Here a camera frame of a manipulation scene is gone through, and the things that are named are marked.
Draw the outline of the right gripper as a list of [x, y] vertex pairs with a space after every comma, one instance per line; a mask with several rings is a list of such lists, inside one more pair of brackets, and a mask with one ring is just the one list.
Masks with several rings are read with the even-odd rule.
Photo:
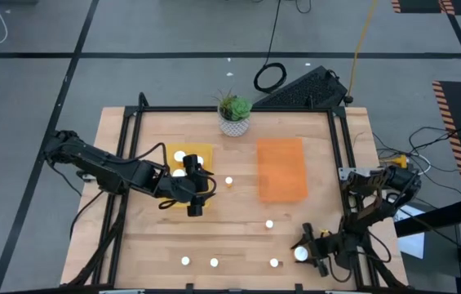
[[330, 234], [325, 237], [316, 238], [313, 233], [313, 227], [310, 223], [303, 223], [302, 238], [290, 249], [295, 250], [297, 247], [306, 247], [309, 257], [304, 261], [296, 260], [296, 263], [312, 265], [322, 277], [329, 274], [334, 276], [332, 265], [327, 266], [325, 260], [330, 263], [332, 259], [335, 264], [349, 271], [348, 278], [352, 275], [352, 250], [347, 247], [344, 234]]

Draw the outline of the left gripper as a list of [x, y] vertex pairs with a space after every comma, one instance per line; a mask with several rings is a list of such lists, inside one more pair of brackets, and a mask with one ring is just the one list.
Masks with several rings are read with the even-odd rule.
[[185, 155], [182, 159], [185, 165], [184, 176], [172, 176], [170, 167], [165, 159], [165, 173], [158, 184], [158, 197], [165, 201], [159, 203], [158, 208], [165, 210], [177, 203], [187, 203], [187, 215], [201, 216], [206, 200], [214, 193], [199, 194], [204, 190], [203, 179], [212, 180], [213, 173], [202, 169], [196, 154]]

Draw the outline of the yellow plastic bin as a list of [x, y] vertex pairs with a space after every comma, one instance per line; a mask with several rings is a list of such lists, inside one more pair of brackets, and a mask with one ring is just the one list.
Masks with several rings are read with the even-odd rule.
[[[165, 154], [165, 159], [167, 161], [167, 164], [170, 167], [170, 174], [171, 175], [172, 175], [172, 172], [175, 169], [183, 169], [183, 170], [185, 170], [185, 165], [183, 164], [183, 162], [178, 163], [178, 162], [176, 162], [174, 160], [174, 153], [176, 151], [178, 151], [178, 150], [184, 151], [186, 153], [186, 155], [196, 154], [197, 156], [199, 155], [199, 156], [203, 157], [204, 164], [203, 164], [203, 166], [201, 168], [206, 170], [206, 171], [211, 172], [213, 148], [212, 148], [212, 146], [210, 144], [207, 144], [207, 143], [170, 143], [170, 144], [166, 144], [166, 148], [164, 149], [164, 154]], [[204, 184], [204, 190], [199, 192], [199, 194], [213, 192], [214, 195], [215, 195], [215, 190], [217, 188], [217, 183], [215, 182], [215, 179], [213, 178], [213, 176], [212, 176], [212, 180], [203, 179], [202, 183]], [[158, 197], [158, 187], [157, 187], [156, 195], [157, 195], [157, 198], [161, 202], [165, 201], [164, 198], [159, 198]], [[187, 208], [187, 203], [177, 203], [177, 204], [175, 204], [173, 206], [186, 207]]]

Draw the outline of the orange plastic bin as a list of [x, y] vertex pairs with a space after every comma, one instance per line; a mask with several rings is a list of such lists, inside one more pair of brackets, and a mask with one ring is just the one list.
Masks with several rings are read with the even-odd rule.
[[308, 196], [303, 140], [257, 140], [258, 194], [262, 203], [296, 203]]

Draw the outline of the succulent in patterned pot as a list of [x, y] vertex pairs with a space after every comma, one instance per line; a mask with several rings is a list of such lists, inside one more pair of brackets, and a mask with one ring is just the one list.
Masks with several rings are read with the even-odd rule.
[[226, 94], [220, 92], [217, 113], [219, 115], [219, 128], [230, 137], [244, 135], [250, 126], [250, 113], [253, 104], [245, 97], [233, 94], [228, 91]]

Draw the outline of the white paper sheet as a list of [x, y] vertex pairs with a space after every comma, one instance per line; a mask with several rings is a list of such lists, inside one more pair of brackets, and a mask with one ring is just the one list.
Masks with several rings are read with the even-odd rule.
[[[394, 215], [393, 221], [403, 221], [411, 216], [418, 216], [423, 214], [423, 211], [412, 207], [410, 205], [402, 206]], [[423, 259], [424, 258], [424, 239], [425, 233], [412, 234], [405, 237], [398, 238], [398, 247], [402, 253], [410, 256]]]

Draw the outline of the black beam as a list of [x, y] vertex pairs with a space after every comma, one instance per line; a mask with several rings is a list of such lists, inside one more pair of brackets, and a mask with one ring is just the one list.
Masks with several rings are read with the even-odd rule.
[[399, 220], [395, 223], [395, 229], [398, 237], [405, 237], [458, 223], [461, 223], [461, 201]]

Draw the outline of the black perforated metal case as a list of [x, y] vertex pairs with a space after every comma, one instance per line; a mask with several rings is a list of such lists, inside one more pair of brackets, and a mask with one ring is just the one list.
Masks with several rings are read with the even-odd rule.
[[319, 66], [254, 103], [258, 107], [334, 107], [341, 103], [347, 88], [331, 69]]

